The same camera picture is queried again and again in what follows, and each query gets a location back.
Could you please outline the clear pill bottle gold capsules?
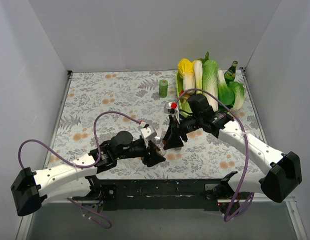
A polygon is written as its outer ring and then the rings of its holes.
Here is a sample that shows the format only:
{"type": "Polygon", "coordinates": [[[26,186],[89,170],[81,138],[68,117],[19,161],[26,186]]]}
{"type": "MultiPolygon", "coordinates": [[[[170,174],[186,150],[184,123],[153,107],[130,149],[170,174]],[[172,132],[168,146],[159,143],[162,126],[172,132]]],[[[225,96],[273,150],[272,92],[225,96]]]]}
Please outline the clear pill bottle gold capsules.
{"type": "Polygon", "coordinates": [[[161,144],[158,144],[157,147],[158,147],[157,152],[164,157],[166,155],[166,152],[167,152],[164,149],[164,145],[161,143],[161,144]]]}

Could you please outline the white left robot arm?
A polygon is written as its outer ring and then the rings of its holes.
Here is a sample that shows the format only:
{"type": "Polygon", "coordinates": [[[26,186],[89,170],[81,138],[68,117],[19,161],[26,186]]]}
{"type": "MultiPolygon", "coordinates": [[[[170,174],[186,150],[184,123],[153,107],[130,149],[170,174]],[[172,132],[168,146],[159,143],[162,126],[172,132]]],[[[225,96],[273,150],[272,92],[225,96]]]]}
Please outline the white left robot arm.
{"type": "Polygon", "coordinates": [[[55,200],[113,200],[109,191],[115,187],[103,186],[97,174],[114,168],[118,160],[140,158],[147,167],[165,161],[162,144],[139,137],[133,140],[127,131],[120,131],[97,149],[72,161],[43,170],[22,169],[11,186],[17,215],[32,214],[55,200]]]}

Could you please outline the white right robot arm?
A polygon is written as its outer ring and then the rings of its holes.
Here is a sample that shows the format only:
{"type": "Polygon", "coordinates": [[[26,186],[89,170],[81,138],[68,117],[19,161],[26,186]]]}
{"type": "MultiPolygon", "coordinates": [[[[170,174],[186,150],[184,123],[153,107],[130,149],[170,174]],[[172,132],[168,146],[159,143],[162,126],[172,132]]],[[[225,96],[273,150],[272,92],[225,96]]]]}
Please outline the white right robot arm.
{"type": "Polygon", "coordinates": [[[187,134],[198,129],[212,134],[231,145],[251,160],[262,175],[246,175],[241,180],[236,172],[228,174],[214,189],[214,195],[234,198],[241,192],[261,193],[280,203],[302,182],[300,159],[294,152],[287,154],[263,143],[253,135],[244,132],[234,118],[223,111],[214,112],[202,94],[188,98],[191,115],[180,119],[177,104],[167,102],[164,112],[169,115],[169,127],[163,137],[164,150],[181,148],[187,142],[187,134]]]}

